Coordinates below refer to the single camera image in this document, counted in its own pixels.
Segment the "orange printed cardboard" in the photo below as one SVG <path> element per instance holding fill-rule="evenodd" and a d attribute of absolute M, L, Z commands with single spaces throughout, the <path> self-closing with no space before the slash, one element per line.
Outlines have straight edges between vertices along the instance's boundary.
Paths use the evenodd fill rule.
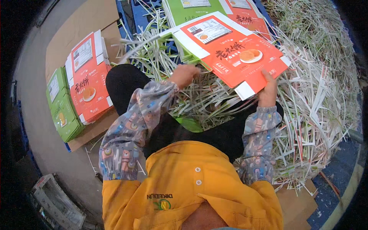
<path fill-rule="evenodd" d="M 253 4 L 248 2 L 247 0 L 223 0 L 229 6 L 231 10 L 227 12 L 227 16 L 247 28 L 251 31 L 259 31 L 259 35 L 265 37 L 268 40 L 271 40 L 269 36 L 269 30 L 267 28 L 266 22 L 261 17 L 261 13 L 258 11 Z"/>
<path fill-rule="evenodd" d="M 68 74 L 71 97 L 83 123 L 93 122 L 113 105 L 105 83 L 110 68 L 98 47 L 100 43 L 96 39 L 100 34 L 96 33 L 91 33 L 74 47 L 68 58 L 72 71 L 72 78 Z"/>
<path fill-rule="evenodd" d="M 236 91 L 243 100 L 265 87 L 262 69 L 276 78 L 288 68 L 281 51 L 220 14 L 188 23 L 181 31 L 195 43 L 187 42 L 189 50 L 202 55 L 200 59 L 220 79 L 231 88 L 241 87 Z"/>

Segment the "patterned sleeve cover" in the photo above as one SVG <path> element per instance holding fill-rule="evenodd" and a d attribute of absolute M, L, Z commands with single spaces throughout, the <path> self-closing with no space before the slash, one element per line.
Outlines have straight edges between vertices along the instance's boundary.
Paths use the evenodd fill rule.
<path fill-rule="evenodd" d="M 102 140 L 99 167 L 104 180 L 137 179 L 142 148 L 178 90 L 176 84 L 165 80 L 151 81 L 134 91 L 127 112 L 110 126 Z"/>
<path fill-rule="evenodd" d="M 246 144 L 240 160 L 239 177 L 246 185 L 255 181 L 272 182 L 275 157 L 271 155 L 272 140 L 281 115 L 274 107 L 257 107 L 245 121 L 243 142 Z"/>

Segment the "brown cardboard sheet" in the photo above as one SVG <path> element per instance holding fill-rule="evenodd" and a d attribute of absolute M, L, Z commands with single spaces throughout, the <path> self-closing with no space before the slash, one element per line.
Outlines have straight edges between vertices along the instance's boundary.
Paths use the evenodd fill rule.
<path fill-rule="evenodd" d="M 117 47 L 111 47 L 119 41 L 120 33 L 116 24 L 119 14 L 114 0 L 87 0 L 60 27 L 46 49 L 46 83 L 56 68 L 65 65 L 72 48 L 91 32 L 101 30 L 105 38 L 109 60 L 116 60 Z M 98 121 L 87 125 L 77 138 L 68 142 L 72 151 L 98 136 L 118 117 L 115 109 L 111 109 Z"/>
<path fill-rule="evenodd" d="M 305 186 L 310 192 L 316 191 L 312 180 L 308 179 Z M 303 188 L 298 191 L 298 196 L 294 190 L 287 190 L 286 186 L 276 193 L 279 198 L 282 214 L 284 217 L 284 230 L 309 230 L 310 225 L 307 219 L 317 209 L 317 203 L 314 201 L 315 196 L 311 196 L 308 191 Z"/>

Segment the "hand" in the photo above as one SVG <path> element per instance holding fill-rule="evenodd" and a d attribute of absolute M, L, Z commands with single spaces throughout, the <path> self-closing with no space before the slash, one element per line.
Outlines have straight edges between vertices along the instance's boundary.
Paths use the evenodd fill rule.
<path fill-rule="evenodd" d="M 192 83 L 193 78 L 198 76 L 200 72 L 200 69 L 194 65 L 179 64 L 169 78 L 169 81 L 175 83 L 179 89 L 184 89 L 190 83 Z"/>
<path fill-rule="evenodd" d="M 262 70 L 262 74 L 267 81 L 267 85 L 258 93 L 258 106 L 273 107 L 276 105 L 277 81 L 266 70 Z"/>

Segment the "nutrition label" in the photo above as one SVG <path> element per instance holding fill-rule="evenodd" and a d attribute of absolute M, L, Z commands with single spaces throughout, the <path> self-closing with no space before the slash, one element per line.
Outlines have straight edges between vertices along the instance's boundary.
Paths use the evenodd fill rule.
<path fill-rule="evenodd" d="M 251 7 L 249 6 L 247 0 L 230 0 L 230 5 L 232 7 L 238 7 L 238 8 L 244 8 L 251 10 Z"/>
<path fill-rule="evenodd" d="M 210 19 L 195 26 L 189 27 L 188 31 L 198 38 L 203 44 L 207 44 L 223 35 L 232 32 L 214 19 Z"/>
<path fill-rule="evenodd" d="M 181 0 L 184 8 L 211 6 L 208 0 Z"/>
<path fill-rule="evenodd" d="M 91 38 L 83 43 L 74 53 L 74 72 L 76 72 L 82 65 L 92 59 L 92 41 Z"/>
<path fill-rule="evenodd" d="M 59 83 L 57 81 L 57 75 L 54 75 L 54 79 L 51 81 L 50 85 L 49 85 L 49 92 L 50 92 L 50 98 L 51 98 L 51 103 L 54 102 L 54 99 L 57 95 L 57 93 L 59 93 Z"/>

